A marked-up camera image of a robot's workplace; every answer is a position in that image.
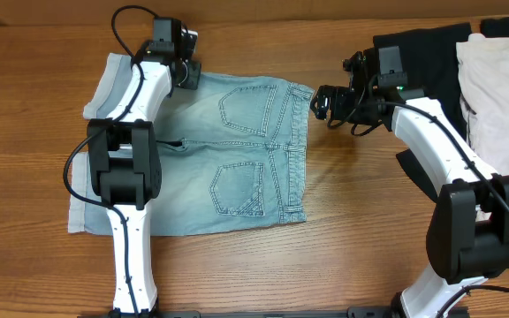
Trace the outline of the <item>light blue denim shorts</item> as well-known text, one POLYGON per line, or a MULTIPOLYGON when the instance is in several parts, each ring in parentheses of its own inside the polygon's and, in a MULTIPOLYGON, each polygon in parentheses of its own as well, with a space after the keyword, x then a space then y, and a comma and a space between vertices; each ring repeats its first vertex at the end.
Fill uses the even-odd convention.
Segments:
POLYGON ((301 223, 313 90, 272 77, 205 72, 155 120, 162 184, 155 236, 301 223))

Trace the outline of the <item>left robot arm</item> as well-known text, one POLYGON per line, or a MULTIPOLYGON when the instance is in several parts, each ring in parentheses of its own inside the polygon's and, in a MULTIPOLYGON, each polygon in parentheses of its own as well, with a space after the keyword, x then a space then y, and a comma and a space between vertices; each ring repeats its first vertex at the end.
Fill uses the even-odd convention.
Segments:
POLYGON ((87 125, 89 176, 112 231, 116 290, 111 317, 157 317, 150 247, 151 204, 162 184, 154 121, 177 87, 196 89, 197 33, 178 19, 156 18, 153 36, 119 66, 117 105, 87 125))

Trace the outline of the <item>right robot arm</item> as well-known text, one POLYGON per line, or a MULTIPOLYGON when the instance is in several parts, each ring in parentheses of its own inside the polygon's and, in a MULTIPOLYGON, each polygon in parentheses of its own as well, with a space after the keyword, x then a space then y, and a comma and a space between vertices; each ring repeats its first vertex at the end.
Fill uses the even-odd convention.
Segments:
POLYGON ((465 317, 460 300, 490 291, 509 269, 509 175, 500 175, 458 135, 441 103, 411 87, 396 46, 356 52, 344 87, 323 85, 310 108, 329 128, 385 127, 419 170, 436 206, 426 234, 428 266, 388 306, 350 307, 351 317, 465 317))

